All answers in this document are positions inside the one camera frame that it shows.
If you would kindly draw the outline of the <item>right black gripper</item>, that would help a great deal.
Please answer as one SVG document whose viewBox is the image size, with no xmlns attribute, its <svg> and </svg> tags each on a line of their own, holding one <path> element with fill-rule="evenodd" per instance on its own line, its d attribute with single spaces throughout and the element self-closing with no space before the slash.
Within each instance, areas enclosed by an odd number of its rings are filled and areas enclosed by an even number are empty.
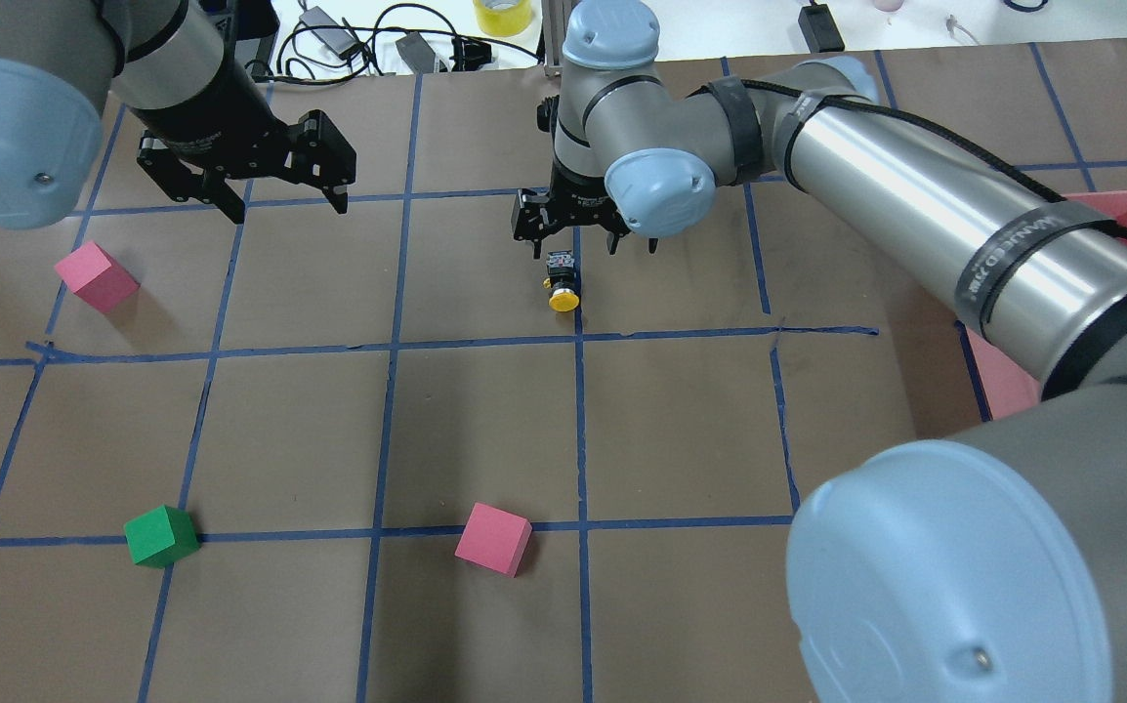
<svg viewBox="0 0 1127 703">
<path fill-rule="evenodd" d="M 625 241 L 644 244 L 650 255 L 657 253 L 660 246 L 657 237 L 623 226 L 603 180 L 587 177 L 574 180 L 567 175 L 554 175 L 545 192 L 521 188 L 515 196 L 511 226 L 516 241 L 531 244 L 535 260 L 542 257 L 545 237 L 565 226 L 602 226 L 611 257 Z"/>
</svg>

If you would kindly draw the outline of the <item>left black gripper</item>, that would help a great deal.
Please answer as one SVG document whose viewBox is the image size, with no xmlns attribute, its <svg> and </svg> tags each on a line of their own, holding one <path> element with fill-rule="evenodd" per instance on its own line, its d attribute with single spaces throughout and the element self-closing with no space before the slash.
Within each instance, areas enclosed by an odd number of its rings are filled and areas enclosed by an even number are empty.
<svg viewBox="0 0 1127 703">
<path fill-rule="evenodd" d="M 245 201 L 227 178 L 266 177 L 317 188 L 337 214 L 348 214 L 357 169 L 348 139 L 319 108 L 286 126 L 250 75 L 218 74 L 183 103 L 140 108 L 139 119 L 149 135 L 140 137 L 137 164 L 176 203 L 199 201 L 242 226 Z"/>
</svg>

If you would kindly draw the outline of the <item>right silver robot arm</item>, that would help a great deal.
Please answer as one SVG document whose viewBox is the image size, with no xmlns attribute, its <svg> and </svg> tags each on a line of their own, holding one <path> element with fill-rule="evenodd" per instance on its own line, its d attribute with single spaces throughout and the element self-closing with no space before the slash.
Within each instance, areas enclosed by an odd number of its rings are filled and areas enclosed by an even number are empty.
<svg viewBox="0 0 1127 703">
<path fill-rule="evenodd" d="M 805 499 L 788 608 L 822 702 L 1127 702 L 1127 230 L 942 126 L 853 57 L 683 100 L 640 1 L 577 1 L 549 192 L 513 232 L 680 234 L 781 173 L 1041 384 L 1040 403 L 882 451 Z"/>
</svg>

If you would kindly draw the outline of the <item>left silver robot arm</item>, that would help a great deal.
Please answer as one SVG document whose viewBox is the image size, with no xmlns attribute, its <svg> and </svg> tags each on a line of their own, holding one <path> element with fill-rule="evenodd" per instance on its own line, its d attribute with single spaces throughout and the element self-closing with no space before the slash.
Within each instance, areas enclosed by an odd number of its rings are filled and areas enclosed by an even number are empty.
<svg viewBox="0 0 1127 703">
<path fill-rule="evenodd" d="M 0 1 L 0 226 L 76 210 L 109 95 L 144 125 L 137 163 L 170 199 L 238 224 L 232 180 L 277 178 L 345 213 L 348 140 L 325 112 L 279 121 L 255 88 L 278 28 L 269 1 Z"/>
</svg>

